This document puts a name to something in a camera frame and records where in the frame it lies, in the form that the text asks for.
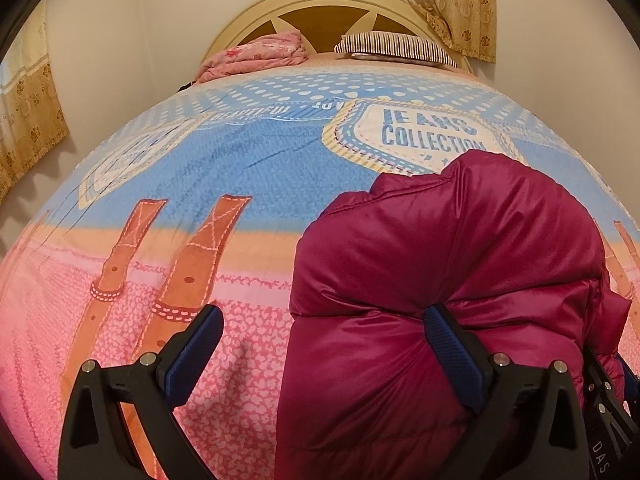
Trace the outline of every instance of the arched headboard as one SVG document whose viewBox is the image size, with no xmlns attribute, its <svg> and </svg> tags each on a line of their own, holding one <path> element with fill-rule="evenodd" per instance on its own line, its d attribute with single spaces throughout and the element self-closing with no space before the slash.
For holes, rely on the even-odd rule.
<svg viewBox="0 0 640 480">
<path fill-rule="evenodd" d="M 386 30 L 428 38 L 444 48 L 458 67 L 472 73 L 468 59 L 451 50 L 406 0 L 261 0 L 218 34 L 204 59 L 264 34 L 296 28 L 310 54 L 332 52 L 343 34 Z"/>
</svg>

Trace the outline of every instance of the blue gripper pad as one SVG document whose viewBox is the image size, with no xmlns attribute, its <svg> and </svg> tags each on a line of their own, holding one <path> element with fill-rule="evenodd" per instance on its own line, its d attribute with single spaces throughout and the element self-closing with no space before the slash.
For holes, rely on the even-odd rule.
<svg viewBox="0 0 640 480">
<path fill-rule="evenodd" d="M 640 400 L 640 381 L 638 381 L 636 375 L 620 355 L 618 355 L 618 360 L 622 364 L 622 369 L 625 373 L 625 400 L 627 402 Z"/>
<path fill-rule="evenodd" d="M 183 406 L 189 400 L 222 338 L 224 324 L 218 307 L 204 306 L 187 330 L 174 334 L 162 348 L 156 378 L 169 409 Z"/>
<path fill-rule="evenodd" d="M 480 413 L 494 375 L 488 351 L 442 304 L 424 311 L 424 335 L 460 403 Z"/>
</svg>

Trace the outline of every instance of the bolt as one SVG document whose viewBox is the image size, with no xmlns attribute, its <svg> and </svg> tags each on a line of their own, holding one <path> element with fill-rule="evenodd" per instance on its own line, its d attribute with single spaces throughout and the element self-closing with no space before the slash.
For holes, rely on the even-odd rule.
<svg viewBox="0 0 640 480">
<path fill-rule="evenodd" d="M 82 371 L 85 374 L 94 371 L 94 368 L 95 368 L 95 361 L 93 359 L 89 359 L 88 361 L 85 361 L 84 363 L 82 363 Z"/>
<path fill-rule="evenodd" d="M 140 364 L 143 366 L 149 366 L 156 362 L 156 354 L 153 352 L 147 352 L 140 356 Z"/>
<path fill-rule="evenodd" d="M 494 363 L 496 363 L 498 366 L 508 366 L 509 364 L 511 364 L 511 359 L 509 359 L 509 356 L 507 354 L 498 352 L 497 354 L 494 354 Z"/>
<path fill-rule="evenodd" d="M 555 361 L 554 368 L 556 369 L 556 372 L 558 372 L 559 374 L 565 374 L 569 369 L 563 361 Z"/>
</svg>

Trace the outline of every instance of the wall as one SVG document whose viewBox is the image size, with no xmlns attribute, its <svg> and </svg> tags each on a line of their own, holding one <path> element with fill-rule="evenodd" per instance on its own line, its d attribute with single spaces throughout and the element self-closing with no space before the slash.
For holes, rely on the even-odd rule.
<svg viewBox="0 0 640 480">
<path fill-rule="evenodd" d="M 602 174 L 640 221 L 640 50 L 606 0 L 497 0 L 497 63 L 475 63 Z"/>
<path fill-rule="evenodd" d="M 103 139 L 158 100 L 140 0 L 49 0 L 49 54 L 70 136 L 0 205 L 0 256 Z"/>
<path fill-rule="evenodd" d="M 159 95 L 193 79 L 216 35 L 258 0 L 143 0 Z"/>
</svg>

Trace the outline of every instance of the mattress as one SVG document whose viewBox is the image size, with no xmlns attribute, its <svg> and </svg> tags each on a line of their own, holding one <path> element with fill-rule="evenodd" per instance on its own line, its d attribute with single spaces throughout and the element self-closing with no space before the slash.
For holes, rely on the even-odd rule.
<svg viewBox="0 0 640 480">
<path fill-rule="evenodd" d="M 634 300 L 621 353 L 640 371 L 640 232 L 578 153 L 471 76 L 310 62 L 194 86 L 136 117 L 78 165 L 4 258 L 0 413 L 28 458 L 56 477 L 85 359 L 106 367 L 159 351 L 213 303 L 225 333 L 175 415 L 219 478 L 270 478 L 298 239 L 339 193 L 369 189 L 381 172 L 439 172 L 468 150 L 540 170 L 588 209 L 612 287 Z"/>
</svg>

